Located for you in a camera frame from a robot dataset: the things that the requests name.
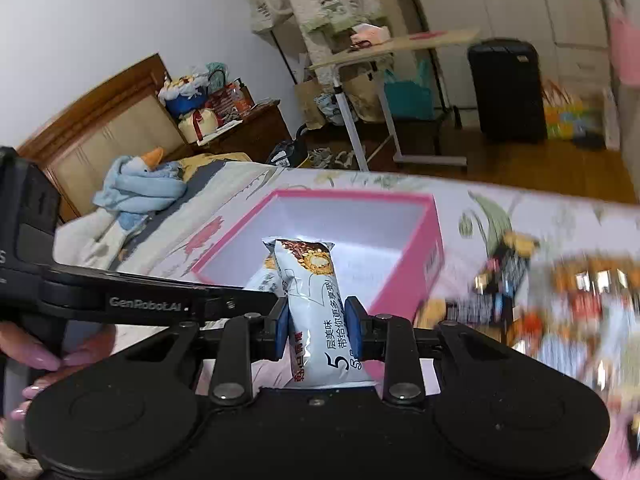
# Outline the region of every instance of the metal rivet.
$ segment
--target metal rivet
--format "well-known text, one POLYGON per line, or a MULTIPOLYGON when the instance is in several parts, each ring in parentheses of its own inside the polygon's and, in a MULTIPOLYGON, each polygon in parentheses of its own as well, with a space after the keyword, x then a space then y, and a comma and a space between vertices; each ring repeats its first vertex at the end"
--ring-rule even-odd
POLYGON ((239 399, 244 395, 244 388, 238 383, 222 383, 213 388, 213 394, 221 400, 239 399))
POLYGON ((389 393, 400 400, 415 399, 422 390, 413 383, 397 383, 389 388, 389 393))

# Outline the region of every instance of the wardrobe door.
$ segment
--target wardrobe door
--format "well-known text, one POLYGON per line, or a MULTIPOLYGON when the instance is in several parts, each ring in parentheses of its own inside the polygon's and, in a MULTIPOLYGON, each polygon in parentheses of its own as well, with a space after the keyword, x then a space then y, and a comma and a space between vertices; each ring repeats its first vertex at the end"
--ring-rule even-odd
POLYGON ((547 0, 556 43, 607 47, 600 0, 547 0))
POLYGON ((558 79, 558 57, 545 0, 484 0, 498 38, 529 41, 540 56, 543 77, 558 79))
MULTIPOLYGON (((419 3, 429 30, 480 27, 479 40, 493 35, 484 0, 419 0, 419 3)), ((466 60, 467 47, 448 46, 438 49, 438 60, 449 101, 460 107, 476 105, 471 69, 466 60)))

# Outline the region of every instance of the white table leg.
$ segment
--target white table leg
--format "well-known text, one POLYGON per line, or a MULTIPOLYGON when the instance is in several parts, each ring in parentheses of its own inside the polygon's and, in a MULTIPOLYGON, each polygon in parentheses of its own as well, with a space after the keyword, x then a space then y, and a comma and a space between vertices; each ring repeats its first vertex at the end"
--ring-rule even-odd
POLYGON ((347 127, 347 133, 349 134, 349 139, 351 140, 351 145, 353 146, 353 152, 356 155, 358 166, 360 167, 361 171, 369 171, 369 167, 367 165, 367 157, 364 155, 364 150, 362 149, 362 144, 360 143, 360 137, 358 136, 356 123, 353 121, 353 117, 351 116, 351 110, 349 108, 349 102, 347 101, 347 95, 344 93, 342 85, 340 84, 340 78, 337 75, 334 76, 334 88, 335 98, 338 101, 338 106, 340 107, 342 118, 344 119, 344 125, 347 127))
POLYGON ((402 151, 400 150, 400 143, 398 142, 398 134, 396 133, 396 124, 394 123, 394 117, 391 114, 391 108, 389 108, 389 101, 386 100, 385 77, 374 64, 372 65, 374 67, 373 79, 376 83, 376 89, 378 90, 378 99, 380 99, 382 113, 385 115, 386 129, 389 131, 389 135, 394 138, 394 142, 396 143, 396 155, 402 155, 402 151))

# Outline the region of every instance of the blue bucket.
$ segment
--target blue bucket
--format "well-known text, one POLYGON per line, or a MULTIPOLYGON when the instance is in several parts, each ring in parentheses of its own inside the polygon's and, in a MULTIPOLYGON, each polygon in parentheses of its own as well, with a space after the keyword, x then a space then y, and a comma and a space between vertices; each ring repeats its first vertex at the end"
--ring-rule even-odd
POLYGON ((166 109, 174 119, 179 118, 183 114, 202 108, 207 102, 207 88, 201 86, 198 93, 191 97, 178 95, 177 98, 166 101, 166 109))

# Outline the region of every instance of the pink box rim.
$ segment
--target pink box rim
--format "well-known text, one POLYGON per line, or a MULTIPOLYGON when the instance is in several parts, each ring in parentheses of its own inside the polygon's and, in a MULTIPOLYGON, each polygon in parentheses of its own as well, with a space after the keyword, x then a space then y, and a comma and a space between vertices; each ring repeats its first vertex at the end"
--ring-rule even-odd
MULTIPOLYGON (((356 200, 382 200, 386 202, 412 202, 422 204, 424 206, 432 205, 435 208, 435 200, 431 194, 412 194, 407 192, 389 192, 389 191, 368 191, 368 190, 349 190, 349 189, 275 189, 265 196, 260 202, 257 203, 248 213, 246 213, 236 224, 229 229, 228 232, 223 235, 213 246, 211 246, 199 259, 199 261, 193 266, 191 271, 202 282, 207 285, 217 285, 211 280, 208 280, 205 276, 201 275, 200 271, 203 267, 212 259, 213 256, 230 240, 232 240, 236 234, 253 219, 271 200, 278 197, 288 198, 336 198, 343 199, 356 199, 356 200)), ((406 249, 415 244, 417 237, 420 234, 420 226, 425 221, 426 216, 429 214, 428 210, 425 210, 416 223, 414 231, 408 237, 408 242, 404 245, 401 252, 401 257, 396 263, 394 269, 391 271, 392 276, 398 267, 400 267, 409 257, 406 254, 406 249)), ((384 292, 385 287, 380 290, 376 299, 372 302, 375 304, 380 295, 384 292)))

